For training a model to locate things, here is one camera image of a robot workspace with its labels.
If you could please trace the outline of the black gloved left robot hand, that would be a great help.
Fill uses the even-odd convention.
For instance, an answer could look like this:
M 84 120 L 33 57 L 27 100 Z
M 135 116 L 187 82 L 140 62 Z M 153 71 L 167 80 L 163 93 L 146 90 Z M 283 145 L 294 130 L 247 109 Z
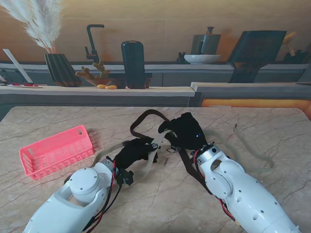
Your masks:
M 136 161 L 147 161 L 149 153 L 157 148 L 158 144 L 151 144 L 147 142 L 147 139 L 143 138 L 126 141 L 122 150 L 114 158 L 114 164 L 117 169 L 116 173 L 118 174 L 121 170 L 126 170 Z

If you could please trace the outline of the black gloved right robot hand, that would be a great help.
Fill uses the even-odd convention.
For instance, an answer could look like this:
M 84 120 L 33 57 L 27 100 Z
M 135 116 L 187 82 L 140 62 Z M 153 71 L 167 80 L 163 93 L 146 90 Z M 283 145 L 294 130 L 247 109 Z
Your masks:
M 171 130 L 175 134 L 166 134 L 165 138 L 172 146 L 186 150 L 199 150 L 207 145 L 205 135 L 198 121 L 190 112 L 183 113 L 180 117 L 171 121 L 164 121 L 158 128 L 158 132 Z

